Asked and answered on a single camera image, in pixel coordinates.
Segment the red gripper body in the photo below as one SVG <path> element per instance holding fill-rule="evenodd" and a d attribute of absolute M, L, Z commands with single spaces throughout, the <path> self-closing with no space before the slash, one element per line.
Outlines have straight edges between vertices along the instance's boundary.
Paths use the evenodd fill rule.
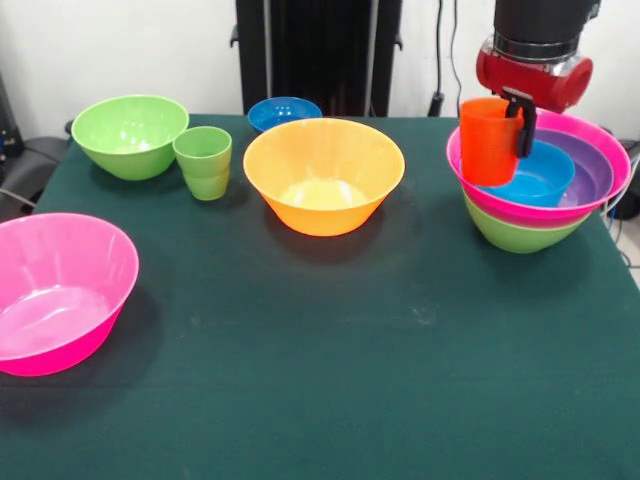
<path fill-rule="evenodd" d="M 579 55 L 557 64 L 522 63 L 482 48 L 476 61 L 479 82 L 502 98 L 518 96 L 536 107 L 562 113 L 584 95 L 593 74 L 593 61 Z"/>

